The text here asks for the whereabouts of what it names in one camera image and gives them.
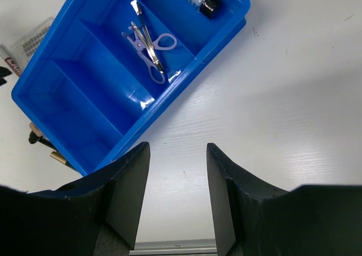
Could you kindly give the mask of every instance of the black bottle cap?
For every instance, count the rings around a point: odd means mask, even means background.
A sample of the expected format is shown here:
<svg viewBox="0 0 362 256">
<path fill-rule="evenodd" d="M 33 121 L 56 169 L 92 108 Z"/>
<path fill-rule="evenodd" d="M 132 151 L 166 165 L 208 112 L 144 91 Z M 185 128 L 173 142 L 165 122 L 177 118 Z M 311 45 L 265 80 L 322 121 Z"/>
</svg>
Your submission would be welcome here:
<svg viewBox="0 0 362 256">
<path fill-rule="evenodd" d="M 200 6 L 200 12 L 211 19 L 221 7 L 221 0 L 204 0 Z"/>
</svg>

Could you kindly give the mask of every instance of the white table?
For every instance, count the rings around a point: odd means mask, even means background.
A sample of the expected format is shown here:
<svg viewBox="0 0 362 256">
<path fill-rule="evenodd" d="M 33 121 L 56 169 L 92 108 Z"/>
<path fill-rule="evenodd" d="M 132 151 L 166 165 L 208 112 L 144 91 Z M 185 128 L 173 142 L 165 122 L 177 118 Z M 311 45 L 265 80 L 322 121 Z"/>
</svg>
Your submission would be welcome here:
<svg viewBox="0 0 362 256">
<path fill-rule="evenodd" d="M 0 0 L 8 45 L 64 0 Z M 362 0 L 251 0 L 247 26 L 140 141 L 152 148 L 138 242 L 214 238 L 206 144 L 283 189 L 362 183 Z M 27 143 L 0 89 L 0 183 L 56 189 L 79 175 Z"/>
</svg>

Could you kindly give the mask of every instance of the blue plastic organizer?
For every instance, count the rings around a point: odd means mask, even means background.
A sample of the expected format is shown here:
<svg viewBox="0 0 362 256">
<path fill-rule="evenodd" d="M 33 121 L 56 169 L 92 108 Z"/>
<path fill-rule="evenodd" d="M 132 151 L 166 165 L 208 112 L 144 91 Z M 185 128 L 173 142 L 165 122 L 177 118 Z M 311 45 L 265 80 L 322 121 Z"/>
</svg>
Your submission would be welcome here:
<svg viewBox="0 0 362 256">
<path fill-rule="evenodd" d="M 87 175 L 122 156 L 245 26 L 249 0 L 222 0 L 212 20 L 186 0 L 138 0 L 169 82 L 156 84 L 122 37 L 138 22 L 132 0 L 67 0 L 12 98 L 68 161 Z"/>
</svg>

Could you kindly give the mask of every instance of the purple scissors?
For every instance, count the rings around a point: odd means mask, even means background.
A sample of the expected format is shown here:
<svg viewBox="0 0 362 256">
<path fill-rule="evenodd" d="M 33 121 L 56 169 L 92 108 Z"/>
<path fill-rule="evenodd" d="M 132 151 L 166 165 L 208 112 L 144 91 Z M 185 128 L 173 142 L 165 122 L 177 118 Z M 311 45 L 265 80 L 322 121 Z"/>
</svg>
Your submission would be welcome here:
<svg viewBox="0 0 362 256">
<path fill-rule="evenodd" d="M 160 73 L 162 80 L 159 81 L 157 80 L 152 73 L 152 68 L 154 68 L 155 70 L 158 71 L 158 68 L 156 67 L 156 65 L 146 56 L 143 54 L 143 51 L 146 49 L 145 45 L 143 44 L 143 42 L 141 41 L 140 37 L 138 36 L 138 34 L 134 31 L 133 27 L 129 27 L 129 30 L 133 31 L 134 35 L 135 35 L 135 39 L 132 39 L 132 34 L 127 34 L 122 32 L 122 36 L 125 37 L 126 39 L 128 39 L 128 41 L 133 45 L 133 47 L 137 50 L 138 56 L 143 59 L 143 61 L 146 63 L 147 67 L 148 67 L 148 72 L 149 72 L 149 76 L 151 77 L 151 79 L 160 85 L 163 85 L 166 82 L 166 78 L 165 75 Z M 169 47 L 162 47 L 160 46 L 160 42 L 163 38 L 171 38 L 174 43 L 172 46 Z M 153 41 L 153 46 L 155 50 L 158 51 L 169 51 L 169 50 L 173 50 L 174 48 L 176 48 L 177 46 L 177 39 L 172 35 L 172 34 L 168 34 L 168 33 L 164 33 L 161 34 L 155 41 Z"/>
</svg>

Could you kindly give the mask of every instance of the scissors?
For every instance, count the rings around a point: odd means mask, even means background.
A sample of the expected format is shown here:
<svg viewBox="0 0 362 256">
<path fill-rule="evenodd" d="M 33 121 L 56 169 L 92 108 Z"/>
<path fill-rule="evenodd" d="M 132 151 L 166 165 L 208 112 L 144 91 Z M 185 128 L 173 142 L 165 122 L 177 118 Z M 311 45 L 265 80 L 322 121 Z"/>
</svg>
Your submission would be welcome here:
<svg viewBox="0 0 362 256">
<path fill-rule="evenodd" d="M 134 33 L 134 39 L 131 37 L 132 34 L 127 34 L 127 33 L 124 33 L 122 32 L 122 36 L 125 37 L 126 39 L 128 39 L 128 41 L 132 44 L 132 46 L 137 50 L 137 54 L 138 56 L 146 63 L 147 67 L 148 67 L 148 72 L 149 72 L 149 76 L 151 77 L 151 79 L 157 83 L 157 84 L 160 84 L 160 85 L 163 85 L 165 82 L 166 82 L 166 78 L 165 78 L 165 74 L 163 72 L 160 71 L 160 67 L 157 67 L 144 53 L 143 51 L 146 48 L 144 42 L 142 42 L 142 40 L 140 39 L 139 35 L 136 33 L 136 29 L 137 26 L 134 26 L 132 24 L 132 26 L 128 27 L 129 30 L 133 31 Z M 164 39 L 164 38 L 171 38 L 173 40 L 173 44 L 169 47 L 163 47 L 163 46 L 160 46 L 160 43 L 161 41 Z M 169 50 L 173 50 L 174 48 L 176 48 L 178 42 L 177 42 L 177 39 L 172 35 L 172 34 L 169 34 L 169 33 L 164 33 L 164 34 L 161 34 L 155 41 L 152 42 L 153 44 L 153 47 L 154 47 L 154 51 L 155 50 L 158 50 L 158 51 L 169 51 Z M 160 75 L 162 77 L 162 80 L 159 81 L 157 80 L 153 73 L 152 73 L 152 68 L 154 68 L 155 70 L 159 71 L 160 72 Z"/>
</svg>

